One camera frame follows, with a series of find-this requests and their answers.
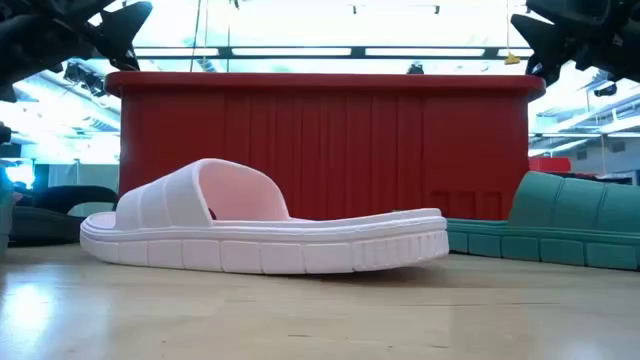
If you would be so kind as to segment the pink foam slide sandal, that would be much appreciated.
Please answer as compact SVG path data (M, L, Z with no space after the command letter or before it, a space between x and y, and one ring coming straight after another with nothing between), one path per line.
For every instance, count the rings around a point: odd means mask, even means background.
M215 158L126 192L113 211L88 216L79 239L107 263L249 274L368 272L449 252L437 208L294 218L269 176Z

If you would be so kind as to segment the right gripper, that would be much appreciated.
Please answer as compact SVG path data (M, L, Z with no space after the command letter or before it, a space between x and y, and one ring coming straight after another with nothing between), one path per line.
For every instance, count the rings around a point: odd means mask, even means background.
M574 56L577 69L596 67L613 82L626 78L640 83L640 0L527 0L526 6L550 21L511 17L533 50L526 75L543 79L546 86L557 82L571 59L569 38L588 41Z

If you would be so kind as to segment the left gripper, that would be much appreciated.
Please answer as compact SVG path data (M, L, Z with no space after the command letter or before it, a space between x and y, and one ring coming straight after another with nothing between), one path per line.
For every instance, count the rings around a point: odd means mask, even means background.
M133 40L153 10L139 1L109 12L115 0L0 0L0 101L16 102L13 84L71 57L102 57L139 71Z

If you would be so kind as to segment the green foam slide sandal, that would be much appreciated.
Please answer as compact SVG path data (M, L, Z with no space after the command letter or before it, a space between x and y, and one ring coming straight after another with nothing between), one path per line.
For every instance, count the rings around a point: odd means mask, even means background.
M454 253L640 272L640 186L528 172L506 220L448 220Z

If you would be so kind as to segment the black foam slide sandal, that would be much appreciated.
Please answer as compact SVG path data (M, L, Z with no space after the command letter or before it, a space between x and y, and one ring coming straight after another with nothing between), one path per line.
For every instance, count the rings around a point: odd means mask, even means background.
M63 185L41 192L14 191L9 247L65 245L79 242L80 225L84 217L71 210L87 203L110 204L116 208L118 194L106 187L94 185Z

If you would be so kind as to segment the red plastic bin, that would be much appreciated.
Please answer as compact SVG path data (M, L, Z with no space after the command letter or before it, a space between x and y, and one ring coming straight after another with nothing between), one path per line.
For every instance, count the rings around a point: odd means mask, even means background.
M116 72L128 191L201 158L258 169L299 218L501 220L528 171L524 75Z

